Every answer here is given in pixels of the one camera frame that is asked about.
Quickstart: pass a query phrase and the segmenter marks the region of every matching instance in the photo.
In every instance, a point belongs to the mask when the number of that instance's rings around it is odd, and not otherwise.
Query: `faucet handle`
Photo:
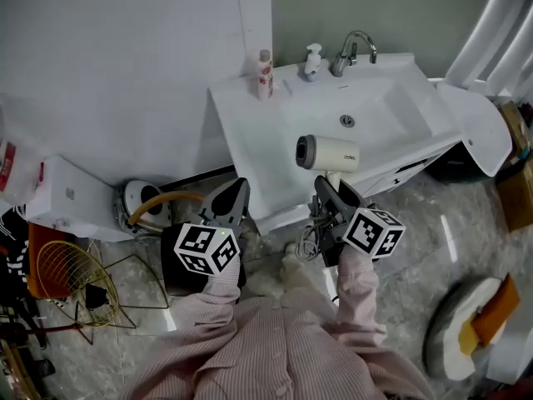
[[[350,53],[350,65],[357,64],[357,43],[351,44],[351,53]]]

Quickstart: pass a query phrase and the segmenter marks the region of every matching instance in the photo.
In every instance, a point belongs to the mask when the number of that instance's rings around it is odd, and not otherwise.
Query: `red label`
[[[3,157],[2,170],[0,171],[0,191],[3,191],[7,185],[7,180],[9,179],[9,174],[11,173],[16,150],[17,147],[15,147],[12,143],[7,143],[6,154]]]

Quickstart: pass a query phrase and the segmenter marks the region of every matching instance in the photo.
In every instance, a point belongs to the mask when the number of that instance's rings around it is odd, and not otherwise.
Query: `soap dispenser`
[[[313,43],[307,46],[307,48],[310,50],[310,52],[309,55],[307,55],[304,73],[306,74],[306,79],[308,82],[314,82],[316,80],[316,74],[320,69],[321,56],[319,52],[322,50],[322,46],[318,43]]]

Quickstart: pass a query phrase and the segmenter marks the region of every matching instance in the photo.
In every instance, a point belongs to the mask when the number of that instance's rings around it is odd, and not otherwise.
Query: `sleeve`
[[[180,318],[193,326],[160,336],[146,361],[130,378],[122,399],[192,398],[192,377],[236,334],[233,305],[235,284],[210,280],[202,293],[180,301]]]
[[[339,310],[332,335],[365,361],[374,384],[383,393],[433,399],[420,371],[410,361],[381,347],[386,327],[375,319],[378,284],[372,260],[346,245],[339,259]]]

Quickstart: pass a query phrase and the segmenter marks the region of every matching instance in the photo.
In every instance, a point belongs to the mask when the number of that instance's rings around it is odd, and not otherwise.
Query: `sink drain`
[[[345,128],[353,128],[356,124],[356,121],[353,119],[353,117],[349,116],[348,114],[341,116],[339,120],[341,121],[341,125]]]

